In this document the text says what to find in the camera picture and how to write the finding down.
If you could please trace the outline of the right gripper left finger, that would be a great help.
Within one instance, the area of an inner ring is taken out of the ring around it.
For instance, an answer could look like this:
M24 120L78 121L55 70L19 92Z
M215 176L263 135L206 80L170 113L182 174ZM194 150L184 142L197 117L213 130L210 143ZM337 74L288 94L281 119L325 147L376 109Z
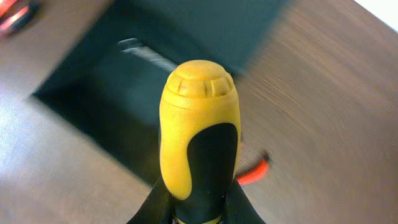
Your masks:
M171 224L171 195L160 177L139 210L127 224Z

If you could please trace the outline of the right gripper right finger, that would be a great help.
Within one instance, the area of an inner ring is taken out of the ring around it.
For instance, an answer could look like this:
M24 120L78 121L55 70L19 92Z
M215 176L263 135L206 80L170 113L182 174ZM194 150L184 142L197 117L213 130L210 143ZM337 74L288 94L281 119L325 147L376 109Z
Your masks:
M265 224L236 179L230 185L223 209L224 224Z

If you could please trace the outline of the small red cutting pliers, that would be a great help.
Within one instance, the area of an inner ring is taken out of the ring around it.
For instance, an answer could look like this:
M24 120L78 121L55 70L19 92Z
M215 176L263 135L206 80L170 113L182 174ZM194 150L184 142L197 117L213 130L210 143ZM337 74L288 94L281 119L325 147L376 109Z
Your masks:
M269 162L270 157L265 152L255 166L236 176L239 185L249 185L263 179L270 169Z

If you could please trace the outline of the yellow black screwdriver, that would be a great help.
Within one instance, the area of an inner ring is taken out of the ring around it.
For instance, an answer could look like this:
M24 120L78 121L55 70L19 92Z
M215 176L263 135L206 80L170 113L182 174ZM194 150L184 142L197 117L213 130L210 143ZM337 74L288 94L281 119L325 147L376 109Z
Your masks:
M191 60L168 77L160 106L160 170L177 223L218 223L241 137L239 97L219 64Z

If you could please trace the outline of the silver combination wrench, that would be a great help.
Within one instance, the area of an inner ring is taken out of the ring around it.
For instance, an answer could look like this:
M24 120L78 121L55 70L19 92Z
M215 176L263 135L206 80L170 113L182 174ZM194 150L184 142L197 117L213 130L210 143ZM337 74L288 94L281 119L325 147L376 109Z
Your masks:
M122 53L132 54L136 57L142 58L143 60L148 61L149 63L165 70L166 72L171 73L177 68L176 63L163 57L161 54L158 54L150 47L144 45L137 38L120 40L117 45Z

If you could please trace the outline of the orange black needle-nose pliers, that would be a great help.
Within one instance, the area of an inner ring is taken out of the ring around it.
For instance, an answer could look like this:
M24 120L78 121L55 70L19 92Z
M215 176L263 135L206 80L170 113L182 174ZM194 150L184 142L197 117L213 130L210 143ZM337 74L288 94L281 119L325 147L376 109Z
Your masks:
M41 1L1 0L1 38L22 30L38 13Z

